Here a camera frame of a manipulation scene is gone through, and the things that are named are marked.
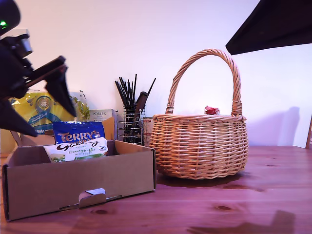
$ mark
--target blue bag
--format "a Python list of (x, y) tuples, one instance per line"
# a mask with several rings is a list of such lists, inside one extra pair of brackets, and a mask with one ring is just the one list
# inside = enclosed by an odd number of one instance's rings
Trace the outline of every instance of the blue bag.
[(53, 122), (53, 132), (56, 144), (86, 142), (99, 137), (105, 138), (101, 122)]

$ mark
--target wooden table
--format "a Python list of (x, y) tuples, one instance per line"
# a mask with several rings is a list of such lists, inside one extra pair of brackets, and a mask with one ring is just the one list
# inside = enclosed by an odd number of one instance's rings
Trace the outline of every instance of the wooden table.
[(312, 151), (250, 147), (244, 172), (7, 223), (1, 234), (312, 234)]

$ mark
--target cardboard box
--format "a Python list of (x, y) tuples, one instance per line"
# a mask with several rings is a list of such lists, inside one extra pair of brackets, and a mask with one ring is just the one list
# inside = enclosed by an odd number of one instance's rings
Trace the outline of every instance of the cardboard box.
[[(108, 141), (107, 157), (51, 162), (43, 146), (18, 147), (2, 166), (6, 220), (81, 208), (156, 188), (155, 151)], [(92, 195), (88, 190), (103, 188)]]

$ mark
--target wicker basket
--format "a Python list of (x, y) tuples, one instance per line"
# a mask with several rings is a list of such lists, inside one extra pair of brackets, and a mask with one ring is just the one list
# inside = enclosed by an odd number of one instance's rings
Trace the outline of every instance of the wicker basket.
[[(173, 115), (177, 85), (186, 69), (197, 59), (221, 57), (233, 73), (231, 116)], [(166, 114), (153, 116), (150, 147), (156, 151), (158, 172), (188, 179), (213, 179), (234, 175), (244, 169), (248, 154), (246, 124), (240, 101), (240, 77), (232, 58), (221, 50), (203, 50), (190, 57), (171, 86)]]

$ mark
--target basket handle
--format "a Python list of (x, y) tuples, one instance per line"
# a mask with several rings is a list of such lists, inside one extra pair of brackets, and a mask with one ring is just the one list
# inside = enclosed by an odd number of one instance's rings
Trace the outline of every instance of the basket handle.
[(232, 74), (233, 74), (233, 83), (234, 83), (232, 116), (242, 115), (242, 103), (240, 101), (240, 77), (239, 77), (239, 71), (238, 71), (237, 65), (235, 64), (233, 59), (228, 54), (218, 49), (207, 49), (207, 50), (199, 51), (198, 53), (190, 57), (183, 64), (183, 66), (180, 68), (180, 70), (178, 71), (177, 75), (175, 76), (173, 80), (173, 83), (170, 89), (169, 98), (168, 98), (166, 114), (173, 114), (174, 112), (174, 103), (175, 103), (177, 85), (179, 84), (179, 81), (181, 77), (183, 76), (184, 72), (186, 71), (186, 69), (188, 69), (189, 66), (191, 66), (193, 62), (195, 62), (199, 58), (204, 57), (206, 55), (219, 56), (230, 67)]

